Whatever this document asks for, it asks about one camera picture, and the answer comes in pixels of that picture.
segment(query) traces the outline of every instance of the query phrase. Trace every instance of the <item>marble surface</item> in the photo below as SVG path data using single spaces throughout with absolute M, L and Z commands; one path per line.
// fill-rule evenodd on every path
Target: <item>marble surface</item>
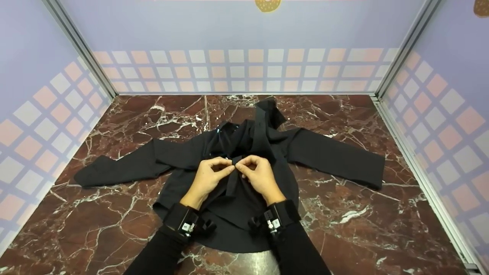
M 176 142 L 222 120 L 253 118 L 265 96 L 120 96 L 96 125 L 10 248 L 0 274 L 122 274 L 160 225 L 151 205 L 168 175 L 81 189 L 72 176 L 98 155 L 119 158 L 151 138 Z M 302 224 L 336 275 L 465 274 L 428 201 L 370 98 L 277 96 L 289 119 L 386 157 L 381 192 L 293 166 Z M 232 254 L 194 244 L 180 275 L 279 274 L 270 252 Z

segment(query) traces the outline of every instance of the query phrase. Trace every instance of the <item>metal frame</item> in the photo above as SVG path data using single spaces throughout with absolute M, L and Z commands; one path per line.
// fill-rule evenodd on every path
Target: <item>metal frame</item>
M 111 98 L 115 98 L 118 93 L 112 86 L 112 83 L 108 77 L 102 71 L 102 67 L 96 61 L 94 55 L 90 51 L 87 43 L 83 40 L 80 32 L 77 30 L 73 21 L 68 16 L 68 13 L 58 0 L 42 0 L 43 4 L 49 10 L 53 18 L 56 20 L 61 30 L 65 33 L 66 37 L 71 41 L 73 47 L 76 49 L 80 57 L 87 64 L 89 70 L 100 83 L 100 86 L 104 92 Z

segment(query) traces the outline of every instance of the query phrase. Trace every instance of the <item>black fabric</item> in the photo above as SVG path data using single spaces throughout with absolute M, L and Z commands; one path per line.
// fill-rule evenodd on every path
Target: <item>black fabric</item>
M 278 131 L 286 119 L 276 108 L 275 101 L 262 101 L 256 106 L 255 121 L 223 122 L 217 129 L 185 143 L 153 139 L 119 160 L 97 158 L 74 179 L 83 187 L 103 186 L 154 179 L 173 169 L 153 205 L 162 219 L 190 188 L 200 161 L 218 156 L 231 159 L 233 163 L 248 155 L 267 158 L 281 191 L 296 206 L 299 190 L 289 163 L 381 188 L 384 157 L 303 128 Z M 202 216 L 212 218 L 218 226 L 216 233 L 197 241 L 228 252 L 268 250 L 266 241 L 253 239 L 248 234 L 248 220 L 263 213 L 265 208 L 262 196 L 234 170 L 219 182 L 201 207 Z

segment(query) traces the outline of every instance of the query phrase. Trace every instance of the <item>finger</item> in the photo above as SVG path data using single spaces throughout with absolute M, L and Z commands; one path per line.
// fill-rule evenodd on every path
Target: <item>finger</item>
M 231 165 L 231 166 L 228 166 L 226 168 L 224 168 L 223 170 L 221 171 L 218 171 L 216 172 L 216 176 L 218 177 L 218 180 L 221 180 L 223 179 L 224 177 L 228 176 L 229 174 L 231 174 L 231 172 L 234 170 L 234 166 Z

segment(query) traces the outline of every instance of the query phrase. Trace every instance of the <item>black sleeve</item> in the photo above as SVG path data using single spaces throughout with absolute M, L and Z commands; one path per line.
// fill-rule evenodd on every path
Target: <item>black sleeve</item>
M 385 158 L 301 129 L 288 144 L 288 162 L 297 162 L 368 187 L 381 189 Z
M 331 275 L 300 223 L 288 225 L 272 247 L 281 275 Z
M 162 226 L 124 275 L 173 275 L 187 241 Z

